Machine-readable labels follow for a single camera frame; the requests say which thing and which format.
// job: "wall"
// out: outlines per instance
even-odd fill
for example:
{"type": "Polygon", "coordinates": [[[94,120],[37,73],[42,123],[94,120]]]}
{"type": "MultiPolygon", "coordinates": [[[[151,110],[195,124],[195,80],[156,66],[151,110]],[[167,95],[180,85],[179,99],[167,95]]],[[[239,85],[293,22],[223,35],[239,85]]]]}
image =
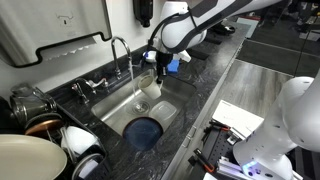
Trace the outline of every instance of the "wall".
{"type": "MultiPolygon", "coordinates": [[[[143,28],[135,20],[132,0],[106,0],[112,34],[123,37],[131,51],[146,44],[147,38],[159,23],[165,0],[154,0],[154,14],[149,28],[143,28]]],[[[125,53],[117,44],[117,55],[125,53]]],[[[113,60],[110,41],[98,41],[89,49],[68,54],[39,65],[17,69],[0,61],[0,96],[6,99],[11,95],[10,88],[21,82],[28,82],[43,91],[53,89],[86,72],[113,60]]]]}

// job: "marble countertop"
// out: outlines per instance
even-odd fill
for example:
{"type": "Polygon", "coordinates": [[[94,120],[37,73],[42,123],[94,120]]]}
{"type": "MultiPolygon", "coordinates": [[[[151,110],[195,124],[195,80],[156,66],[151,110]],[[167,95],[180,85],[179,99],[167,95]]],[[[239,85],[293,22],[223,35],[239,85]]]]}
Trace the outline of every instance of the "marble countertop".
{"type": "MultiPolygon", "coordinates": [[[[231,22],[230,24],[236,27],[236,33],[231,36],[216,36],[216,39],[222,41],[220,45],[204,41],[192,48],[209,54],[208,59],[192,58],[189,63],[182,62],[180,64],[179,73],[173,76],[193,84],[197,88],[196,93],[185,104],[185,107],[157,144],[149,151],[138,151],[91,113],[91,108],[95,104],[112,95],[112,92],[130,81],[125,57],[119,59],[119,66],[123,72],[121,80],[117,81],[114,77],[113,62],[82,76],[95,82],[105,77],[110,83],[108,90],[98,89],[96,95],[89,93],[89,90],[84,88],[85,94],[90,100],[86,105],[79,104],[77,94],[71,89],[73,82],[68,82],[49,92],[59,105],[100,138],[103,146],[109,152],[110,164],[113,169],[111,179],[161,179],[208,97],[244,40],[248,26],[231,22]]],[[[208,32],[207,37],[213,36],[211,32],[208,32]]],[[[134,62],[140,60],[144,50],[145,47],[142,47],[132,52],[134,62]]],[[[134,69],[134,73],[137,76],[142,73],[142,70],[134,69]]]]}

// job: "sink basin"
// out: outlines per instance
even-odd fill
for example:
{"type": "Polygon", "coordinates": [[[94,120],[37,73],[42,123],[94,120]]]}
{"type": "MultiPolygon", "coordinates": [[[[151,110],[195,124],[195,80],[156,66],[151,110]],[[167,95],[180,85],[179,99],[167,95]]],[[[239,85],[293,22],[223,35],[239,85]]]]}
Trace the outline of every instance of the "sink basin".
{"type": "Polygon", "coordinates": [[[138,88],[138,82],[142,77],[154,75],[154,73],[152,69],[145,71],[94,105],[91,109],[92,113],[121,136],[126,126],[139,117],[155,119],[165,133],[183,106],[192,97],[196,88],[168,76],[162,85],[161,96],[153,100],[138,88]]]}

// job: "blue object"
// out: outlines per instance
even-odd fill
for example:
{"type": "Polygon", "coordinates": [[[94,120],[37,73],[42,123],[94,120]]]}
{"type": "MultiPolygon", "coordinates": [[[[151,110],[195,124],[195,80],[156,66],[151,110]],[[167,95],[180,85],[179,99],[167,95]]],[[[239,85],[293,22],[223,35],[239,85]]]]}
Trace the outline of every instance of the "blue object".
{"type": "Polygon", "coordinates": [[[152,118],[132,120],[123,131],[123,138],[141,151],[150,150],[163,133],[161,125],[152,118]]]}
{"type": "Polygon", "coordinates": [[[173,59],[170,64],[168,64],[168,73],[177,74],[179,68],[179,60],[173,59]]]}

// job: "white device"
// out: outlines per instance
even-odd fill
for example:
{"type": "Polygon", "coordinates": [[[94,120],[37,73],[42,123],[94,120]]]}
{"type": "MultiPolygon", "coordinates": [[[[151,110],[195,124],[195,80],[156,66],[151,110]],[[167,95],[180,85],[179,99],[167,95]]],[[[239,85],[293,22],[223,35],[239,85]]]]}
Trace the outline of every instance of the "white device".
{"type": "MultiPolygon", "coordinates": [[[[162,45],[167,52],[182,52],[200,43],[204,31],[224,18],[279,1],[203,0],[192,9],[188,9],[185,2],[166,2],[161,18],[175,13],[180,16],[164,24],[162,45]]],[[[246,140],[237,143],[233,153],[243,173],[251,179],[291,180],[294,178],[292,165],[285,153],[297,146],[319,152],[319,127],[320,73],[315,80],[294,78],[285,83],[263,124],[246,140]]]]}

